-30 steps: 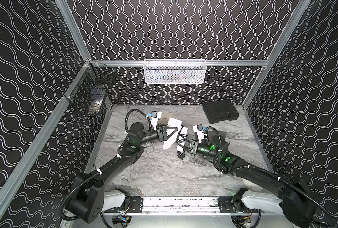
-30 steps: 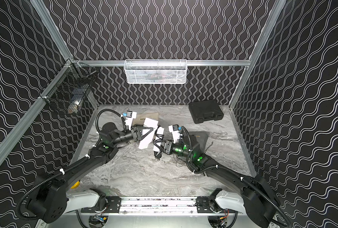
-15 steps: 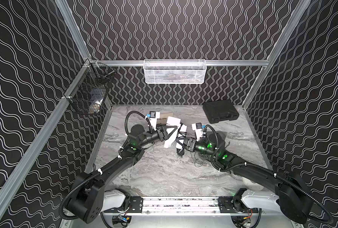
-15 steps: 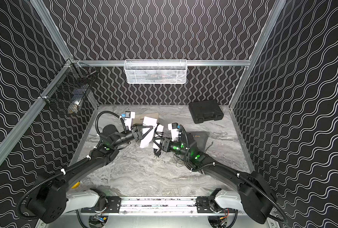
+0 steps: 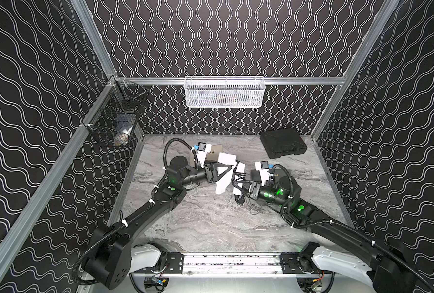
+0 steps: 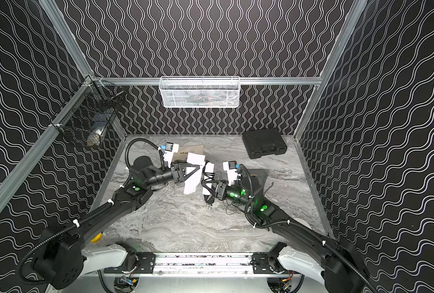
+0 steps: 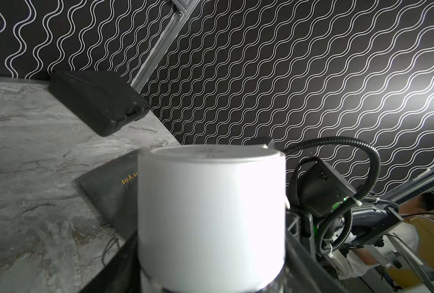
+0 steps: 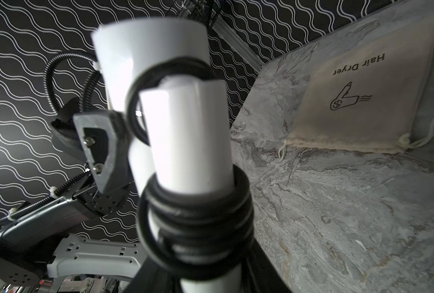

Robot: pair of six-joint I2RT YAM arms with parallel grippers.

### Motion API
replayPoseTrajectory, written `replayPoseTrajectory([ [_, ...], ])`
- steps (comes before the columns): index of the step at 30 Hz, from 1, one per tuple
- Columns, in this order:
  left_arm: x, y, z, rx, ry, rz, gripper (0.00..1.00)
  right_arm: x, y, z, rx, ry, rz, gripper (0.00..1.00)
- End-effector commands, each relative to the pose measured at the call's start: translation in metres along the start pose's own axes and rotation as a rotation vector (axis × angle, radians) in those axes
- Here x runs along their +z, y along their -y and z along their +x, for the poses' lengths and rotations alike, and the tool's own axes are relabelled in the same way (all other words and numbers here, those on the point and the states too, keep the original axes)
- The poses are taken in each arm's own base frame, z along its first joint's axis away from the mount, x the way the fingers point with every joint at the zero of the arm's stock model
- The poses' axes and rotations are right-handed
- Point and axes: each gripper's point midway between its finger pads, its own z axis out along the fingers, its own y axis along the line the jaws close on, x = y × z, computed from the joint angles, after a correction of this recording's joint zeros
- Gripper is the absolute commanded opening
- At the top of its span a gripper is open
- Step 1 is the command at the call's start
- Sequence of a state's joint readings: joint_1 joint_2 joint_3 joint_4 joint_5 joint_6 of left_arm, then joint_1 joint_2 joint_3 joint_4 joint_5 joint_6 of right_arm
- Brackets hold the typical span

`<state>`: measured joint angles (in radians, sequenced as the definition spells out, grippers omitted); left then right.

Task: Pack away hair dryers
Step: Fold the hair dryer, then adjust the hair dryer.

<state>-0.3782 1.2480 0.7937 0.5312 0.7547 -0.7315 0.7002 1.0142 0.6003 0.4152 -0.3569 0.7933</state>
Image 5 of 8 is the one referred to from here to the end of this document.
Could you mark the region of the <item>beige hair dryer bag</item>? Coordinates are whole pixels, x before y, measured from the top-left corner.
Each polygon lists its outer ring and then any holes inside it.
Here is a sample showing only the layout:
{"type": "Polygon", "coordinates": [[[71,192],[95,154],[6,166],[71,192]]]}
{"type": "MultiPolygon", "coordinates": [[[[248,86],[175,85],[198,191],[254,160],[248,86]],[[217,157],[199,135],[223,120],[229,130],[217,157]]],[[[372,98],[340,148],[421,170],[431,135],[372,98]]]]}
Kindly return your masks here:
{"type": "Polygon", "coordinates": [[[196,150],[196,154],[198,157],[199,162],[202,164],[202,162],[217,162],[219,154],[223,152],[223,146],[221,144],[219,145],[212,145],[210,151],[206,153],[206,156],[204,157],[201,155],[202,151],[196,150]]]}

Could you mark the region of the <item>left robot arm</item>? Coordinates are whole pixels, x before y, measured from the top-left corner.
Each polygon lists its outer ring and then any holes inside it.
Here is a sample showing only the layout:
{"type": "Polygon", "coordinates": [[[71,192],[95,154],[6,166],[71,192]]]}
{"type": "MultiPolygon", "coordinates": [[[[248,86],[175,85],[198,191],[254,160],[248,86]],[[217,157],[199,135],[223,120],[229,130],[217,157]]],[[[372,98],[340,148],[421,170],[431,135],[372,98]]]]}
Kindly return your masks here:
{"type": "Polygon", "coordinates": [[[115,289],[129,274],[141,269],[154,268],[156,273],[162,273],[163,250],[154,245],[133,247],[133,241],[182,202],[188,185],[218,183],[233,172],[232,164],[207,164],[199,157],[206,152],[204,143],[191,146],[182,139],[170,139],[163,150],[165,172],[152,189],[149,201],[123,220],[96,228],[89,247],[73,265],[74,283],[81,286],[100,283],[115,289]]]}

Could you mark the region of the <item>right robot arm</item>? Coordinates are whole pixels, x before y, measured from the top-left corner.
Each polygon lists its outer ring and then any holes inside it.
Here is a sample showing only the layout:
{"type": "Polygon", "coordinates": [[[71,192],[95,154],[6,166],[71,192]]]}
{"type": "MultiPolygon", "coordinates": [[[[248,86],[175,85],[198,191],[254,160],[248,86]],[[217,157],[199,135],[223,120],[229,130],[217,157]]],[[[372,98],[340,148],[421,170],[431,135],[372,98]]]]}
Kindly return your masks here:
{"type": "Polygon", "coordinates": [[[282,165],[264,163],[250,179],[243,177],[233,184],[248,199],[266,203],[292,228],[309,231],[344,249],[335,253],[318,243],[306,244],[296,260],[301,271],[338,273],[377,293],[411,293],[418,283],[434,293],[434,286],[419,273],[403,243],[376,240],[302,199],[301,186],[282,165]]]}

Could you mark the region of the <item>white hair dryer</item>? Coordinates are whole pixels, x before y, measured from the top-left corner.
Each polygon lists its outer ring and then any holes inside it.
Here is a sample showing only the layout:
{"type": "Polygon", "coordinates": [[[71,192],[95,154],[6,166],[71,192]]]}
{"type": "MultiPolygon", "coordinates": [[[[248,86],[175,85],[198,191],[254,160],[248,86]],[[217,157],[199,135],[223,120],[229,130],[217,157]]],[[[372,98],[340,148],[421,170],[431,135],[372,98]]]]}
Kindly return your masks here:
{"type": "Polygon", "coordinates": [[[218,156],[218,163],[224,165],[231,165],[232,169],[226,173],[222,179],[216,183],[215,194],[222,195],[228,186],[233,187],[234,199],[239,205],[243,205],[246,201],[245,195],[241,191],[243,188],[242,183],[238,183],[239,188],[234,186],[234,181],[237,179],[245,179],[245,164],[237,160],[236,155],[227,153],[220,153],[218,156]]]}

